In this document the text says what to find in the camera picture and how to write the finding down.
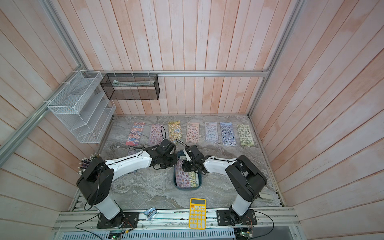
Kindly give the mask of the blue penguin sticker sheet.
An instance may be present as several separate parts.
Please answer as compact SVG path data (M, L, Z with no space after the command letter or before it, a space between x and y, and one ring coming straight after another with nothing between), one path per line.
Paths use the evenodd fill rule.
M224 146L236 146L236 138L232 123L220 123Z

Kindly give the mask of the translucent bubble sticker sheet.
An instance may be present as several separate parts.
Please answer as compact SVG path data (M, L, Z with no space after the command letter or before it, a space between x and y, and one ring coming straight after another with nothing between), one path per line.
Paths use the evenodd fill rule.
M216 122L206 122L205 123L206 131L206 142L208 143L217 143L219 141L218 137L218 125Z

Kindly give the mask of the yellow green sticker sheet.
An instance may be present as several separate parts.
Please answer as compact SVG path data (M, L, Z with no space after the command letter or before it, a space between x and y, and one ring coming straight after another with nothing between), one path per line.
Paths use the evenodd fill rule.
M169 122L168 126L169 126L170 140L173 143L176 143L177 140L181 140L181 138L182 138L182 128L181 128L180 121Z

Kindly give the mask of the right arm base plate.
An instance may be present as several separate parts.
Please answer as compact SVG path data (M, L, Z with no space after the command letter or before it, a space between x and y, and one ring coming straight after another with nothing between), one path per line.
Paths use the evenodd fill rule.
M217 222L219 226L242 226L242 225L257 225L255 211L248 209L244 215L239 216L232 210L217 210Z

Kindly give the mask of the teal storage tray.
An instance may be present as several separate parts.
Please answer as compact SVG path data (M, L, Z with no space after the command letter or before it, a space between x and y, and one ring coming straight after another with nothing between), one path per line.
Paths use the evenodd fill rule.
M186 160L186 156L183 151L177 153L177 164L174 168L174 184L177 189L182 191L197 190L203 183L202 175L195 172L184 172L182 169L183 161Z

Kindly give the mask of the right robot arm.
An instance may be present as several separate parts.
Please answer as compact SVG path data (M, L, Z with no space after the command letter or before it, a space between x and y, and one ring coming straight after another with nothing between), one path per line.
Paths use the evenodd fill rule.
M236 159L223 159L211 155L203 155L196 145L184 149L186 160L183 161L184 172L217 173L228 176L237 196L227 210L218 210L219 226L256 225L255 211L251 209L254 200L260 197L261 190L267 185L265 175L241 155Z

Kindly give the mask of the pink character sticker sheet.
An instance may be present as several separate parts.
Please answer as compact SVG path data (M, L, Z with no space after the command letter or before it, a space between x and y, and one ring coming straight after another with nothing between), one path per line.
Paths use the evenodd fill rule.
M180 189L194 189L199 187L199 175L195 172L184 172L182 169L185 156L178 158L178 163L175 166L176 186Z

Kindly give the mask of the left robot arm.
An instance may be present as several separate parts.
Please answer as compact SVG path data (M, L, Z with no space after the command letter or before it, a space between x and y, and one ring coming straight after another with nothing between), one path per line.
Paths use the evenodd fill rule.
M176 146L167 139L130 156L106 161L100 157L91 160L78 179L77 187L88 205L99 211L97 228L137 227L139 213L124 213L112 197L114 180L139 169L155 166L161 170L171 168L177 161Z

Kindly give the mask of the cat sticker sheet pink blue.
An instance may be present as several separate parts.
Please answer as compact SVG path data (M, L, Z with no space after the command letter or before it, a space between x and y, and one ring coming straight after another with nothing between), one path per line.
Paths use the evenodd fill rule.
M145 123L133 123L128 139L126 141L127 146L139 145L144 127L145 127Z

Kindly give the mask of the purple cartoon sticker sheet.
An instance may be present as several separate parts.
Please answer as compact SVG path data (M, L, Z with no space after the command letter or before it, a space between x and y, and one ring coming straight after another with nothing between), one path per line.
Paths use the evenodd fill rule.
M130 146L128 156L140 154L144 148L144 146Z

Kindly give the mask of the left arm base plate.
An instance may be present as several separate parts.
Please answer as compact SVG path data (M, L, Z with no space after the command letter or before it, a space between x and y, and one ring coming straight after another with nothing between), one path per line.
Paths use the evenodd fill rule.
M138 225L139 214L139 212L120 212L111 220L108 220L104 214L100 214L97 229L134 229Z

